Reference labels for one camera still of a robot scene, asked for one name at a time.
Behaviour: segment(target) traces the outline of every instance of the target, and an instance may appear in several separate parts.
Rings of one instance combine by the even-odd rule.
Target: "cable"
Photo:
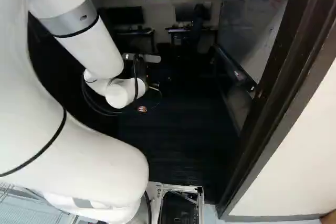
[[[133,74],[134,74],[134,84],[135,84],[135,93],[134,93],[134,99],[133,102],[138,98],[138,93],[139,93],[139,86],[138,86],[138,77],[137,75],[137,59],[138,55],[135,54],[133,58]]]
[[[65,125],[67,119],[67,111],[65,110],[65,108],[63,108],[63,118],[61,121],[60,126],[58,127],[57,131],[55,132],[55,134],[52,136],[52,138],[46,143],[45,146],[42,147],[42,149],[40,149],[34,156],[32,156],[30,159],[28,159],[27,161],[23,162],[22,164],[20,164],[19,166],[8,170],[4,173],[0,174],[0,177],[5,177],[7,175],[10,175],[12,173],[17,172],[18,170],[21,170],[22,168],[26,167],[27,165],[29,165],[31,162],[33,162],[34,160],[36,160],[39,156],[41,156],[52,144],[53,142],[56,140],[56,138],[59,136],[59,134],[61,133],[61,131],[63,130],[63,127]]]
[[[145,198],[146,198],[147,210],[148,210],[148,224],[152,224],[152,207],[151,207],[151,201],[149,200],[147,191],[145,191]]]
[[[149,87],[149,88],[160,93],[160,100],[158,101],[158,103],[155,106],[151,107],[151,110],[152,110],[152,109],[155,109],[160,104],[161,99],[162,99],[162,92],[159,89],[154,88],[154,87]]]

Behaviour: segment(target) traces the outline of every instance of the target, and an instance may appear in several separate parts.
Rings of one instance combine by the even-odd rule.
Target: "metal frame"
[[[287,135],[335,59],[336,49],[332,42],[330,55],[320,52],[323,43],[326,45],[331,37],[335,39],[334,29],[330,32],[336,17],[335,6],[335,0],[288,0],[241,133],[242,148],[231,165],[232,178],[216,206],[220,218],[229,220],[234,205]],[[253,221],[253,217],[242,216],[235,221]]]

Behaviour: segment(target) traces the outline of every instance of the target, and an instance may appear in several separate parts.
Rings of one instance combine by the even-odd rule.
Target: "wire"
[[[149,87],[149,88],[160,93],[160,100],[158,101],[158,103],[156,105],[154,105],[153,107],[151,107],[151,110],[152,110],[152,109],[155,109],[160,104],[161,99],[162,99],[162,92],[159,89],[154,88],[154,87]]]
[[[151,201],[149,200],[147,191],[145,191],[145,198],[146,198],[147,210],[148,210],[148,224],[152,224],[152,207],[151,207]]]
[[[135,93],[134,93],[134,99],[133,102],[138,98],[138,93],[139,93],[139,86],[138,86],[138,77],[137,75],[137,59],[138,55],[135,54],[133,58],[133,74],[134,74],[134,84],[135,84]]]

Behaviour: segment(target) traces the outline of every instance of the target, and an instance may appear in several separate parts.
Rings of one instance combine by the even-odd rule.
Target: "black stripe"
[[[53,36],[56,37],[56,38],[70,38],[70,37],[73,37],[73,36],[80,35],[82,33],[85,33],[87,30],[91,29],[98,22],[98,20],[99,20],[99,15],[97,14],[95,20],[88,27],[86,27],[86,28],[84,28],[82,30],[79,30],[79,31],[77,31],[75,33],[72,33],[72,34],[66,34],[66,35],[54,35],[53,34]]]
[[[43,152],[45,152],[51,145],[52,143],[56,140],[56,138],[59,136],[59,134],[61,133],[64,125],[65,125],[65,121],[67,119],[67,111],[63,108],[63,119],[62,122],[60,124],[60,126],[58,127],[56,133],[53,135],[53,137],[49,140],[49,142],[38,152],[36,153],[33,157],[31,157],[30,159],[28,159],[26,162],[24,162],[23,164],[5,172],[5,173],[1,173],[0,177],[5,177],[9,174],[12,174],[14,172],[17,172],[18,170],[21,170],[22,168],[26,167],[27,165],[29,165],[31,162],[33,162],[34,160],[36,160],[40,155],[43,154]]]

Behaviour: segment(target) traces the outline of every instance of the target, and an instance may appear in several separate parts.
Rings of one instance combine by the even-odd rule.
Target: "black cable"
[[[134,93],[133,102],[138,98],[138,93],[139,93],[138,77],[137,77],[137,63],[136,63],[137,60],[138,60],[138,55],[135,54],[133,58],[133,74],[134,74],[134,85],[135,85],[135,93]]]
[[[147,191],[145,191],[145,198],[146,198],[147,210],[148,210],[148,224],[152,224],[152,207],[151,207],[151,201],[149,200]]]
[[[22,163],[21,165],[7,171],[4,173],[0,174],[0,177],[5,177],[9,174],[12,174],[14,172],[17,172],[18,170],[21,170],[22,168],[26,167],[27,165],[29,165],[31,162],[33,162],[34,160],[36,160],[39,156],[41,156],[52,144],[53,142],[56,140],[56,138],[59,136],[59,134],[61,133],[61,131],[63,130],[63,127],[65,125],[67,119],[67,111],[63,108],[63,118],[61,121],[60,126],[58,127],[56,133],[52,136],[52,138],[48,141],[48,143],[46,143],[45,146],[43,146],[42,149],[40,149],[34,156],[32,156],[30,159],[28,159],[26,162]]]

